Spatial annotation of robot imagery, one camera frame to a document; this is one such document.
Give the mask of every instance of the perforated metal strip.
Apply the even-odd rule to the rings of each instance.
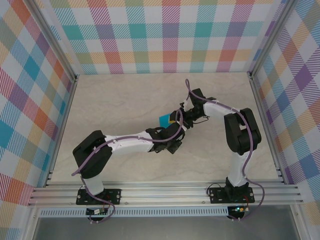
[[[117,207],[116,217],[203,217],[227,216],[226,206],[206,207]],[[86,208],[42,208],[40,218],[82,218],[87,217]]]

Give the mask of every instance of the table surface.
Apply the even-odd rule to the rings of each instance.
[[[191,89],[201,88],[206,98],[214,97],[238,109],[252,109],[262,142],[250,161],[248,176],[256,180],[277,179],[247,74],[234,72],[82,75],[51,181],[80,181],[79,175],[71,176],[78,168],[72,151],[92,131],[120,136],[158,127],[159,117],[178,109],[187,97],[186,78]],[[104,181],[134,182],[224,180],[231,168],[231,157],[223,118],[211,117],[186,132],[175,154],[164,150],[112,157],[101,176]]]

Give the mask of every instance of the colorful plaid pattern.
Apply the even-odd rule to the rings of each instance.
[[[49,17],[49,14],[48,14],[48,11],[47,9],[45,9],[45,6],[44,4],[42,3],[42,0],[35,0],[35,2],[37,3],[37,5],[39,6],[41,12],[42,12],[42,15],[44,16],[47,24],[50,26],[51,28],[51,31],[53,33],[53,35],[55,36],[56,40],[58,41],[60,47],[61,47],[61,50],[64,52],[66,58],[68,59],[73,71],[76,73],[76,74],[80,74],[80,72],[78,71],[78,69],[76,68],[75,64],[74,64],[74,61],[73,59],[71,58],[70,56],[70,53],[67,51],[67,48],[66,48],[66,45],[64,44],[64,42],[62,41],[56,27],[54,26],[51,18]]]
[[[252,61],[251,65],[250,65],[250,67],[249,67],[249,72],[251,72],[252,69],[254,68],[254,66],[255,66],[255,64],[257,62],[257,59],[260,56],[260,53],[261,53],[262,49],[264,49],[264,47],[265,47],[265,45],[266,45],[266,43],[267,43],[267,41],[269,39],[270,34],[273,32],[274,27],[276,25],[276,22],[277,22],[278,18],[280,17],[280,15],[281,15],[281,13],[282,13],[287,1],[288,0],[281,0],[281,3],[279,4],[278,9],[276,10],[276,12],[274,14],[274,16],[272,18],[272,21],[271,21],[267,31],[265,32],[265,34],[263,36],[263,39],[262,39],[262,41],[261,41],[261,43],[259,45],[259,48],[258,48],[258,50],[256,51],[256,53],[254,55],[253,61]]]
[[[71,80],[23,0],[0,3],[0,239],[15,240],[41,186]]]
[[[273,2],[50,0],[85,74],[246,72]]]
[[[256,76],[291,184],[320,238],[320,1],[300,0]]]

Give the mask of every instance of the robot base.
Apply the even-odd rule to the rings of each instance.
[[[104,189],[103,192],[96,195],[97,198],[113,203],[120,204],[121,189]],[[79,189],[76,205],[103,205],[103,202],[92,198],[85,189]]]
[[[227,195],[226,190],[223,187],[210,187],[208,194],[210,196],[211,204],[252,204],[255,202],[255,196],[251,187],[248,187],[245,193],[233,201],[231,201]]]

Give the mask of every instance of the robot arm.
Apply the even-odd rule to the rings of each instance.
[[[192,92],[196,96],[205,99],[199,88]],[[242,175],[242,168],[248,156],[248,151],[250,150],[250,141],[247,129],[241,129],[240,127],[245,125],[243,120],[233,111],[225,109],[218,104],[201,100],[194,97],[192,94],[189,94],[189,97],[193,104],[193,108],[184,111],[184,104],[180,103],[180,113],[182,114],[183,121],[179,121],[181,116],[177,114],[177,111],[174,111],[170,115],[170,122],[173,123],[167,128],[148,128],[143,132],[128,136],[103,135],[100,130],[97,130],[83,140],[72,152],[79,168],[81,168],[81,165],[96,148],[101,144],[109,142],[106,146],[100,148],[93,154],[90,161],[88,161],[85,167],[80,170],[88,190],[93,195],[97,195],[104,190],[99,174],[111,157],[138,152],[159,153],[162,150],[168,150],[170,153],[174,154],[182,144],[181,140],[185,137],[186,131],[192,128],[194,122],[201,117],[218,117],[224,119],[227,143],[229,148],[233,151],[231,171],[226,179],[225,187],[230,200],[232,201],[234,196],[239,195],[239,193],[237,193],[237,188],[241,189],[244,186],[248,187],[249,183]],[[240,110],[240,113],[244,116],[249,125],[254,143],[253,150],[255,150],[258,143],[261,142],[261,135],[254,115],[249,108]]]

